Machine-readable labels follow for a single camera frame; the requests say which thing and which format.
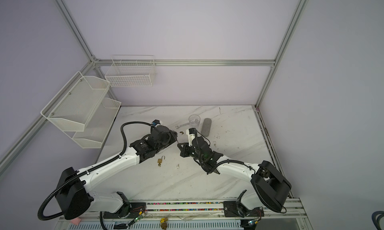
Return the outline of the brass padlock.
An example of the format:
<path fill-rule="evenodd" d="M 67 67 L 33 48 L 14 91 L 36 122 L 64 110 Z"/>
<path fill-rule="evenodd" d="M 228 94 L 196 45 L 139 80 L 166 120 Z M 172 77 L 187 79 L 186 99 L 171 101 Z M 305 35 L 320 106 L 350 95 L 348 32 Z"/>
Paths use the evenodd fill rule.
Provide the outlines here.
<path fill-rule="evenodd" d="M 165 160 L 165 156 L 161 156 L 159 159 L 158 159 L 158 166 L 159 167 L 161 167 L 161 165 L 162 165 L 162 162 L 163 162 L 163 160 Z"/>

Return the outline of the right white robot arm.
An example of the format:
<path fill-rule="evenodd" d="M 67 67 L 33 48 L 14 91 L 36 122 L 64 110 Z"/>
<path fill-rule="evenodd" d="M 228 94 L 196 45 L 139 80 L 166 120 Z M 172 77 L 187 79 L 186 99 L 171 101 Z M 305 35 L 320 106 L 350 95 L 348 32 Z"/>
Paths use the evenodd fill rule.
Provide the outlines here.
<path fill-rule="evenodd" d="M 235 202 L 238 216 L 249 216 L 262 206 L 275 213 L 285 209 L 292 185 L 271 162 L 251 164 L 231 159 L 213 151 L 204 137 L 193 134 L 188 142 L 179 143 L 178 148 L 181 157 L 192 157 L 206 174 L 229 175 L 252 185 L 254 192 L 242 191 Z"/>

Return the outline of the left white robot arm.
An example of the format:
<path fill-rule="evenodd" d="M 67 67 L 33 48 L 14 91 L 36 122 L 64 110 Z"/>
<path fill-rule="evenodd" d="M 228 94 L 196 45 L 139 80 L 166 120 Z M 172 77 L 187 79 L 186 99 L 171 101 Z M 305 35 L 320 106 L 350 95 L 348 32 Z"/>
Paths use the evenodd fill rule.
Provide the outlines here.
<path fill-rule="evenodd" d="M 133 211 L 131 202 L 123 192 L 102 194 L 95 190 L 96 187 L 117 173 L 170 147 L 177 141 L 178 134 L 159 120 L 154 120 L 148 124 L 151 128 L 149 134 L 128 144 L 124 127 L 130 124 L 133 122 L 124 123 L 120 127 L 123 137 L 123 149 L 120 153 L 96 165 L 77 171 L 70 167 L 63 171 L 56 189 L 39 207 L 39 220 L 48 221 L 60 216 L 72 220 L 86 212 L 109 212 L 125 218 Z"/>

